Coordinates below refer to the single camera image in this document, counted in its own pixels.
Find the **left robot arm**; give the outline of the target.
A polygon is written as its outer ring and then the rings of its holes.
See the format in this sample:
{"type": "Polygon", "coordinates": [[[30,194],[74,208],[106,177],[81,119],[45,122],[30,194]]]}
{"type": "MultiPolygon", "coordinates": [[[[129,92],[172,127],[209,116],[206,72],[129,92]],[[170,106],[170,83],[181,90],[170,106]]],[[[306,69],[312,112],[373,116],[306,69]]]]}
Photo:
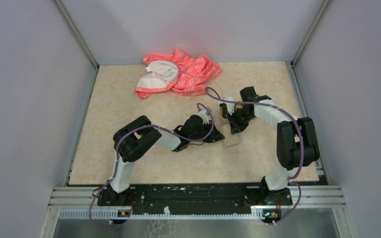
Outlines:
{"type": "Polygon", "coordinates": [[[128,201],[127,189],[130,187],[134,163],[152,146],[181,152],[192,142],[215,143],[224,139],[225,136],[207,115],[192,115],[172,131],[154,125],[146,116],[140,116],[113,136],[115,164],[108,183],[110,200],[117,205],[128,201]]]}

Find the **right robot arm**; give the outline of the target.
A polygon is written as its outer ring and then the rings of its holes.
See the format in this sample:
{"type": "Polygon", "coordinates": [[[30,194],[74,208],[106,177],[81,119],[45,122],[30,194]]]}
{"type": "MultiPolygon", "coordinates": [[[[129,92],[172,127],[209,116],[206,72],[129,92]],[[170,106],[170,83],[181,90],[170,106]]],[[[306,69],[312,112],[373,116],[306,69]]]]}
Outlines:
{"type": "Polygon", "coordinates": [[[223,117],[229,121],[231,133],[241,133],[253,119],[263,119],[277,132],[276,155],[278,164],[262,179],[259,192],[261,201],[273,204],[279,197],[279,190],[307,167],[320,158],[316,128],[310,117],[299,118],[280,107],[267,95],[260,96],[254,87],[240,91],[241,103],[226,98],[223,117]]]}

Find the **cream oval card tray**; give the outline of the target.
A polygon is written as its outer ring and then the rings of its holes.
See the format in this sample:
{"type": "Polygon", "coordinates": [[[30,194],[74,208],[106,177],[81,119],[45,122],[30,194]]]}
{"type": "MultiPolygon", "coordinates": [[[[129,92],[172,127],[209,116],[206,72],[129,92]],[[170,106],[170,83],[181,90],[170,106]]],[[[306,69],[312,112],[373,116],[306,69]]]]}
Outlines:
{"type": "Polygon", "coordinates": [[[220,119],[224,123],[231,123],[240,118],[238,113],[241,111],[242,104],[220,103],[219,108],[220,119]]]}

